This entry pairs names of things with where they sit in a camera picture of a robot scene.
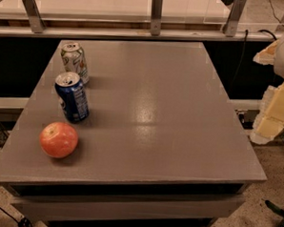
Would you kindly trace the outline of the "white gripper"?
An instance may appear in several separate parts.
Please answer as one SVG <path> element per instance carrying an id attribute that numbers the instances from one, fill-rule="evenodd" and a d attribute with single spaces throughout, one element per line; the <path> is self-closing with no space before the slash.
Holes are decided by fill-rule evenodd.
<path id="1" fill-rule="evenodd" d="M 274 72 L 284 79 L 284 33 L 266 49 L 258 52 L 253 62 L 263 66 L 274 64 Z M 284 130 L 284 83 L 278 87 L 269 86 L 263 94 L 259 114 L 253 124 L 250 139 L 253 143 L 265 145 Z"/>

